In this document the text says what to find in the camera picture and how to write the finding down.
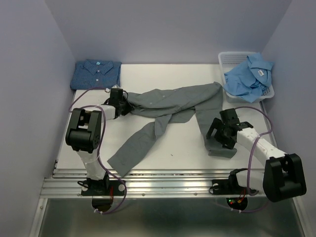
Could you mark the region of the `grey long sleeve shirt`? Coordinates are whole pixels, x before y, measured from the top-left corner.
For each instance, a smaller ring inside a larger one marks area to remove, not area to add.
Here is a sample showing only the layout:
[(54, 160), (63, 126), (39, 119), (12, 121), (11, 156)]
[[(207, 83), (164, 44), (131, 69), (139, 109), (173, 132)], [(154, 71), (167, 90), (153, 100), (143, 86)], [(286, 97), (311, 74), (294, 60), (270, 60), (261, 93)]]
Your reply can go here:
[(206, 135), (215, 118), (219, 118), (223, 105), (223, 89), (214, 82), (177, 89), (154, 89), (142, 94), (129, 93), (132, 114), (154, 119), (130, 136), (108, 164), (121, 176), (125, 176), (147, 155), (156, 141), (162, 137), (170, 123), (186, 123), (196, 116), (204, 146), (210, 156), (232, 158), (237, 150), (223, 148), (213, 136)]

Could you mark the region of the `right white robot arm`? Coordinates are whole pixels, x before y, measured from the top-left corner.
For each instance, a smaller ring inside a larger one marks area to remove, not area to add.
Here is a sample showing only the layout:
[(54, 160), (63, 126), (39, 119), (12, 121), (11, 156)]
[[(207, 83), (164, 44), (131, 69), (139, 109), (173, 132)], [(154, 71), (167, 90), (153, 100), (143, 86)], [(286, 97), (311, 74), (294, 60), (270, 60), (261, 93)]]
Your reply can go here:
[(301, 158), (278, 149), (253, 125), (241, 122), (235, 109), (221, 111), (206, 137), (214, 137), (226, 149), (232, 150), (239, 144), (250, 152), (248, 167), (231, 171), (228, 179), (213, 180), (211, 194), (254, 196), (263, 193), (271, 202), (306, 194)]

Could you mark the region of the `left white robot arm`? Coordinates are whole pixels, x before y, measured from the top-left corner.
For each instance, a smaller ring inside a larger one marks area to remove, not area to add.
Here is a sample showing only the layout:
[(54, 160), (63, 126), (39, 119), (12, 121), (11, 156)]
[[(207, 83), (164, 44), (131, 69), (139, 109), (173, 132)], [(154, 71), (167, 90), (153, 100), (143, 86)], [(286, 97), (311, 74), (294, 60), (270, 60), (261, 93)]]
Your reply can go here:
[(124, 196), (126, 185), (101, 162), (100, 149), (105, 135), (106, 120), (125, 116), (132, 111), (128, 93), (121, 88), (109, 90), (109, 98), (101, 105), (81, 108), (70, 106), (70, 120), (65, 141), (81, 158), (87, 172), (78, 181), (82, 196)]

